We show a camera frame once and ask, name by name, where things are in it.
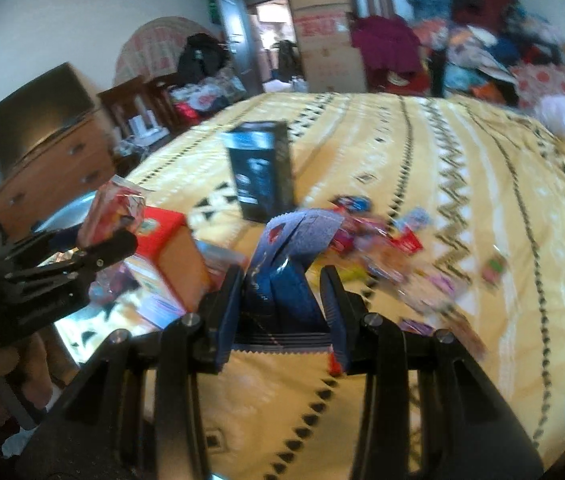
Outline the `red transparent candy packet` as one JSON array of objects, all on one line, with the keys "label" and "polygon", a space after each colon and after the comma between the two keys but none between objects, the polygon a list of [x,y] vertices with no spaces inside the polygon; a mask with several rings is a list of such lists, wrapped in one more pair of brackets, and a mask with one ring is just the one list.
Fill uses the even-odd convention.
[{"label": "red transparent candy packet", "polygon": [[145,217],[151,192],[120,176],[98,188],[77,233],[77,246],[87,248],[111,238],[120,229],[135,233]]}]

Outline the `blue snack packet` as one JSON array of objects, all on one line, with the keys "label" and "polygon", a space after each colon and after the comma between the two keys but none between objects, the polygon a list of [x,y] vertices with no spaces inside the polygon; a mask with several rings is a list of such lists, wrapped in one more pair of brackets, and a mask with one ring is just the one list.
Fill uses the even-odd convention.
[{"label": "blue snack packet", "polygon": [[306,273],[340,230],[342,214],[304,209],[269,220],[242,285],[234,348],[318,353],[331,346],[325,315]]}]

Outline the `red and tan snack box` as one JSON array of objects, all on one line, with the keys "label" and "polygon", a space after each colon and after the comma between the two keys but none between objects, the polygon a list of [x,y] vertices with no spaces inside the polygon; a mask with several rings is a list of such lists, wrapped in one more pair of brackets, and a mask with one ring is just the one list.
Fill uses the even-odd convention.
[{"label": "red and tan snack box", "polygon": [[136,252],[125,260],[125,266],[142,289],[139,314],[164,328],[197,311],[212,289],[212,278],[186,217],[148,206],[136,238]]}]

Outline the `clear glass bowl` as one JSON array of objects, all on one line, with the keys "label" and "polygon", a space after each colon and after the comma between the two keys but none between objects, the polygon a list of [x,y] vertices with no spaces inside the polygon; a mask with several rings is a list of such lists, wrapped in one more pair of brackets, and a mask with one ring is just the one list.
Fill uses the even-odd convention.
[{"label": "clear glass bowl", "polygon": [[32,233],[55,231],[73,228],[81,224],[89,213],[89,209],[96,197],[96,191],[86,193],[66,206],[61,207],[44,221],[37,222],[32,227]]}]

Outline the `scattered candy pile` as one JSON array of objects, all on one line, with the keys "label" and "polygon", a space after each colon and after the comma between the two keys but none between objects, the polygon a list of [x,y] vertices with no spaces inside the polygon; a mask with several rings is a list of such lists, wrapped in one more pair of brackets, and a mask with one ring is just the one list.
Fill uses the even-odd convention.
[{"label": "scattered candy pile", "polygon": [[357,268],[413,313],[398,320],[401,330],[422,336],[447,330],[474,359],[485,359],[483,340],[459,309],[458,301],[468,295],[468,278],[418,258],[424,250],[418,233],[430,223],[427,211],[409,211],[391,233],[372,213],[367,197],[336,195],[330,205],[344,218],[331,240],[331,252],[354,260]]}]

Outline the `wooden chest of drawers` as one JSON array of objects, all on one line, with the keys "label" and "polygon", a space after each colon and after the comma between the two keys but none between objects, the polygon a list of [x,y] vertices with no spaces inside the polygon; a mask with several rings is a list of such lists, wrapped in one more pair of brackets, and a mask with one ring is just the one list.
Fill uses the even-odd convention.
[{"label": "wooden chest of drawers", "polygon": [[115,174],[109,136],[90,114],[36,146],[0,185],[0,226],[20,240],[38,222]]}]

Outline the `white wifi router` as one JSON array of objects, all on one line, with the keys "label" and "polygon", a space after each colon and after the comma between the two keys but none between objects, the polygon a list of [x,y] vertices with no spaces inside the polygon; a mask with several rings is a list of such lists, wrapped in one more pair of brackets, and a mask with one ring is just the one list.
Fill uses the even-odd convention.
[{"label": "white wifi router", "polygon": [[141,148],[148,148],[148,146],[166,138],[170,133],[168,128],[159,124],[152,110],[128,117],[125,120],[125,126],[130,132],[130,141],[141,146]]}]

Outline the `dark wooden chair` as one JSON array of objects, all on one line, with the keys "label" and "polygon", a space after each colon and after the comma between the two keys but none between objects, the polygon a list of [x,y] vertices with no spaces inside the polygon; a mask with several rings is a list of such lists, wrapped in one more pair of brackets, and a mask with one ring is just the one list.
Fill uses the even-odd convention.
[{"label": "dark wooden chair", "polygon": [[144,77],[137,76],[99,92],[97,96],[113,124],[120,128],[123,138],[130,137],[125,120],[147,110],[152,110],[159,124],[168,128],[171,134],[182,130],[183,124],[175,113],[168,92],[154,80],[145,82]]}]

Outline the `black flat television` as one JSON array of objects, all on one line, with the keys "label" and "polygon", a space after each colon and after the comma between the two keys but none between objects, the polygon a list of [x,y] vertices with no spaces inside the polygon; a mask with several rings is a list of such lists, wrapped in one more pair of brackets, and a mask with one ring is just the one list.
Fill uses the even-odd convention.
[{"label": "black flat television", "polygon": [[62,63],[0,101],[0,173],[95,108],[72,66]]}]

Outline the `black rectangular box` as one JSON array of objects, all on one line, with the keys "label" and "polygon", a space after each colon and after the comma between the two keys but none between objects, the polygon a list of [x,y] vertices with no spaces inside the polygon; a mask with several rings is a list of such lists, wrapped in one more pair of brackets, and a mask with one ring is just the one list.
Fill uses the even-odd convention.
[{"label": "black rectangular box", "polygon": [[244,219],[267,223],[295,208],[286,122],[241,122],[222,140]]}]

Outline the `black jacket on chair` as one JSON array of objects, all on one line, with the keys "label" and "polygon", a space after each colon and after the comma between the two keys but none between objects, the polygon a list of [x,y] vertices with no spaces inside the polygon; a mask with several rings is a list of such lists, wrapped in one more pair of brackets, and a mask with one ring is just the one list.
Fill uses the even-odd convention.
[{"label": "black jacket on chair", "polygon": [[183,84],[197,84],[215,76],[228,60],[226,48],[216,38],[199,32],[187,38],[178,59],[177,75]]}]

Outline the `pile of clothes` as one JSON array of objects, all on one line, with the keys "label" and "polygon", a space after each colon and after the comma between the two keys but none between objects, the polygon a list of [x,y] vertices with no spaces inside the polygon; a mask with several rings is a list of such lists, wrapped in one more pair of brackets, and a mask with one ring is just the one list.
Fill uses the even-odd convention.
[{"label": "pile of clothes", "polygon": [[407,0],[411,18],[354,23],[371,88],[391,93],[461,94],[530,110],[565,96],[565,39],[519,0]]}]

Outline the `stacked cardboard boxes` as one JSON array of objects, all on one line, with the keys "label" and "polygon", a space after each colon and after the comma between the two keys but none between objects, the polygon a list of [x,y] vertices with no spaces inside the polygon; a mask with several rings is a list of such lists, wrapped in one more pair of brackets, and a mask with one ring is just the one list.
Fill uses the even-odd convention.
[{"label": "stacked cardboard boxes", "polygon": [[352,44],[353,0],[289,0],[308,90],[365,93],[360,50]]}]

